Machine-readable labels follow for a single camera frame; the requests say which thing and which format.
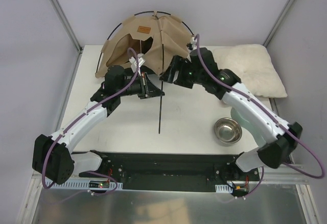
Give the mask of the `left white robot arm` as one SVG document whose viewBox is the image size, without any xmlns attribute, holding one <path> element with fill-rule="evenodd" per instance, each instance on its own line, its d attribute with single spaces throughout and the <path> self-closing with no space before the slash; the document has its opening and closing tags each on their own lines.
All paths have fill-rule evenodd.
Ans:
<svg viewBox="0 0 327 224">
<path fill-rule="evenodd" d="M 113 113 L 120 105 L 122 96 L 137 95 L 140 99 L 147 99 L 164 94 L 150 81 L 146 72 L 136 71 L 129 78 L 123 67 L 110 67 L 101 87 L 71 122 L 50 136 L 41 134 L 36 138 L 32 167 L 41 174 L 43 186 L 50 188 L 46 179 L 61 185 L 71 175 L 87 171 L 98 178 L 104 177 L 108 172 L 105 156 L 95 150 L 74 155 L 77 144 L 93 127 Z"/>
</svg>

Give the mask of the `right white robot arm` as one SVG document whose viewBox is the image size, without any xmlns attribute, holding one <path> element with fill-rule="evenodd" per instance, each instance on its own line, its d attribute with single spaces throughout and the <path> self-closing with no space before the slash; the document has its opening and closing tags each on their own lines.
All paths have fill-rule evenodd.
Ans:
<svg viewBox="0 0 327 224">
<path fill-rule="evenodd" d="M 249 125 L 251 134 L 259 133 L 258 146 L 239 154 L 230 167 L 235 180 L 244 179 L 258 167 L 277 169 L 298 145 L 301 125 L 297 122 L 291 125 L 267 109 L 234 72 L 219 69 L 212 52 L 205 47 L 191 51 L 189 59 L 174 56 L 160 80 L 190 89 L 194 84 L 201 85 L 236 110 Z"/>
</svg>

